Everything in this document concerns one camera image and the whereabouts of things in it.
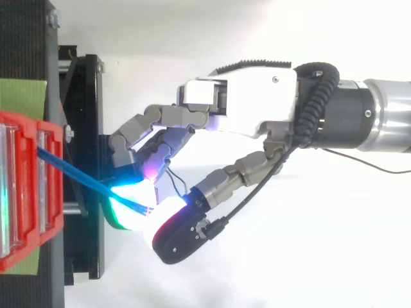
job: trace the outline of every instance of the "white backdrop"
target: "white backdrop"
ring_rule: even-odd
[[[411,80],[409,1],[54,0],[61,44],[96,53],[104,131],[177,86],[241,59],[330,62],[342,79]],[[195,185],[260,150],[262,140],[198,133],[172,163]],[[408,155],[350,154],[390,169]],[[411,307],[411,175],[386,175],[300,150],[226,230],[189,259],[164,265],[141,234],[107,225],[106,270],[75,276],[66,306]],[[161,194],[172,193],[167,178]],[[218,217],[249,191],[219,206]]]

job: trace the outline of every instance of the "wire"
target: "wire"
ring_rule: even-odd
[[[187,188],[187,184],[185,183],[185,181],[184,181],[181,177],[179,177],[178,175],[176,175],[176,174],[170,169],[170,167],[168,168],[168,171],[169,171],[173,176],[175,176],[176,178],[178,178],[178,179],[180,180],[180,182],[183,183],[183,185],[184,185],[184,191],[186,192],[186,194],[188,194],[188,188]]]
[[[375,166],[375,165],[373,165],[373,164],[370,164],[369,162],[366,162],[366,161],[361,160],[361,159],[356,158],[356,157],[352,157],[352,156],[349,156],[349,155],[346,155],[346,154],[343,154],[343,153],[340,153],[340,152],[336,152],[336,151],[333,151],[333,150],[329,150],[329,149],[322,149],[322,150],[325,151],[325,152],[328,152],[328,153],[332,153],[332,154],[335,154],[335,155],[339,155],[339,156],[342,156],[342,157],[345,157],[345,158],[349,158],[349,159],[355,160],[356,162],[361,162],[362,164],[365,164],[365,165],[367,165],[367,166],[369,166],[369,167],[373,167],[373,168],[375,168],[375,169],[377,169],[377,170],[380,170],[380,171],[383,171],[383,172],[386,172],[386,173],[390,173],[390,174],[392,174],[392,175],[402,175],[402,174],[404,174],[404,173],[411,173],[411,170],[405,170],[405,171],[390,171],[390,170],[386,170],[386,169],[380,168],[380,167],[378,167],[378,166]]]
[[[291,153],[295,151],[297,147],[293,146],[290,148],[286,153],[284,153],[280,159],[274,164],[274,166],[271,168],[271,170],[267,173],[267,175],[262,179],[260,183],[258,183],[257,187],[250,192],[250,194],[245,197],[245,199],[237,205],[226,217],[224,217],[225,221],[230,220],[231,218],[234,217],[235,214],[237,214],[244,206],[251,200],[257,193],[263,188],[263,186],[271,179],[271,177],[274,175],[274,173],[280,168],[280,166],[286,161],[286,159],[290,156]]]
[[[177,186],[175,185],[173,176],[171,175],[171,173],[170,173],[168,170],[166,170],[166,173],[167,173],[168,176],[170,177],[170,180],[171,180],[171,182],[172,182],[172,184],[173,184],[173,187],[174,187],[175,192],[176,192],[176,193],[178,194],[178,196],[181,198],[181,197],[182,197],[182,196],[181,196],[181,193],[179,192],[179,190],[177,189]]]
[[[104,194],[105,196],[116,199],[118,202],[138,212],[139,214],[147,215],[152,210],[151,207],[145,207],[144,205],[141,205],[131,200],[122,198],[121,196],[112,192],[106,185],[100,183],[96,179],[85,174],[84,172],[75,168],[71,164],[65,162],[64,160],[58,158],[57,156],[54,156],[53,154],[47,152],[46,150],[42,148],[37,148],[37,156],[40,159],[47,162],[48,164],[51,164],[53,167],[57,168],[61,172],[65,173],[67,176],[70,176],[71,178],[75,179],[77,182],[95,191],[98,191],[99,193]]]

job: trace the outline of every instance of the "black cable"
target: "black cable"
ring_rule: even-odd
[[[244,206],[251,200],[253,197],[263,188],[263,186],[271,179],[271,177],[274,175],[274,173],[278,170],[278,168],[281,167],[281,165],[286,161],[286,159],[290,156],[291,153],[295,151],[297,147],[293,146],[290,148],[286,153],[284,153],[280,159],[274,164],[274,166],[271,168],[271,170],[267,173],[267,175],[262,179],[260,183],[258,183],[257,187],[250,192],[250,194],[245,197],[245,199],[237,205],[226,217],[223,218],[223,220],[228,221],[231,218],[234,217],[235,214],[237,214]]]
[[[301,109],[295,119],[293,146],[305,148],[317,132],[320,118],[340,81],[340,73],[331,64],[320,62],[300,65],[294,71],[300,78],[309,78],[318,71],[322,72],[310,95],[299,103]]]
[[[173,184],[173,187],[174,187],[175,192],[176,192],[176,193],[178,194],[178,196],[181,198],[182,196],[181,196],[181,194],[179,193],[179,190],[177,189],[177,186],[175,185],[173,176],[171,175],[170,172],[168,172],[168,170],[166,171],[166,173],[167,173],[168,176],[170,177],[170,180],[171,180],[171,182],[172,182],[172,184]]]
[[[333,151],[333,150],[329,150],[329,149],[322,149],[322,150],[325,151],[325,152],[328,152],[328,153],[332,153],[332,154],[335,154],[335,155],[339,155],[339,156],[342,156],[342,157],[345,157],[345,158],[349,158],[349,159],[355,160],[356,162],[361,162],[362,164],[365,164],[365,165],[367,165],[367,166],[369,166],[369,167],[373,167],[373,168],[375,168],[375,169],[377,169],[377,170],[380,170],[380,171],[383,171],[383,172],[386,172],[386,173],[390,173],[390,174],[392,174],[392,175],[402,175],[402,174],[404,174],[404,173],[411,173],[411,170],[406,170],[406,171],[390,171],[390,170],[386,170],[386,169],[380,168],[380,167],[378,167],[378,166],[375,166],[375,165],[373,165],[373,164],[370,164],[369,162],[366,162],[366,161],[364,161],[364,160],[362,160],[362,159],[359,159],[359,158],[356,158],[356,157],[352,157],[352,156],[349,156],[349,155],[346,155],[346,154],[343,154],[343,153],[340,153],[340,152],[336,152],[336,151]]]
[[[183,183],[183,185],[184,185],[184,191],[186,192],[186,194],[188,194],[188,188],[187,188],[187,184],[185,183],[185,181],[184,181],[181,177],[179,177],[178,175],[176,175],[176,174],[170,169],[170,167],[168,168],[168,171],[169,171],[173,176],[175,176],[176,178],[178,178],[178,179]]]

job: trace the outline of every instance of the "black frame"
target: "black frame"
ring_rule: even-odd
[[[76,54],[74,46],[71,55]],[[65,60],[66,47],[60,46]],[[60,73],[60,99],[74,138],[66,143],[64,158],[83,172],[101,179],[102,101],[101,60],[96,55],[72,58],[67,72]],[[104,273],[105,198],[95,191],[64,177],[64,201],[78,205],[81,214],[64,216],[64,283],[74,284],[74,273],[89,273],[99,279]]]

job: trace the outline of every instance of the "red storage box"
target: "red storage box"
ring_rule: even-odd
[[[46,165],[48,227],[40,234],[38,134],[62,157],[62,129],[20,114],[0,112],[0,273],[27,257],[63,225],[62,174]]]

